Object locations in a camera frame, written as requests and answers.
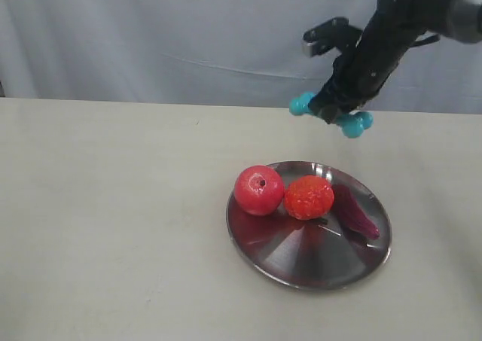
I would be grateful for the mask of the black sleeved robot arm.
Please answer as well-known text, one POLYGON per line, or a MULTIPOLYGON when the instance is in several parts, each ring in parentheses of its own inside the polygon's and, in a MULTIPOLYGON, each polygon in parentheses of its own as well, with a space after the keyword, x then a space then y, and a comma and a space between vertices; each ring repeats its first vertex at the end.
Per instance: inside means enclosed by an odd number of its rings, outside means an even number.
POLYGON ((353 65, 391 72, 425 32, 463 44, 481 42, 481 0, 377 0, 353 65))

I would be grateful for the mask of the black cloth-covered gripper body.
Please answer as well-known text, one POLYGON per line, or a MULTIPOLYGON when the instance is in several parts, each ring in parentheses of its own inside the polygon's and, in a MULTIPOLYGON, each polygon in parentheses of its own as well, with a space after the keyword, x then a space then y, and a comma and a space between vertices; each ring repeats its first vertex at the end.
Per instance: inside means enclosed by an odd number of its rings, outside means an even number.
POLYGON ((322 89, 341 102, 353 100, 364 105, 378 95, 404 54, 401 36, 363 36, 355 47, 340 54, 322 89))

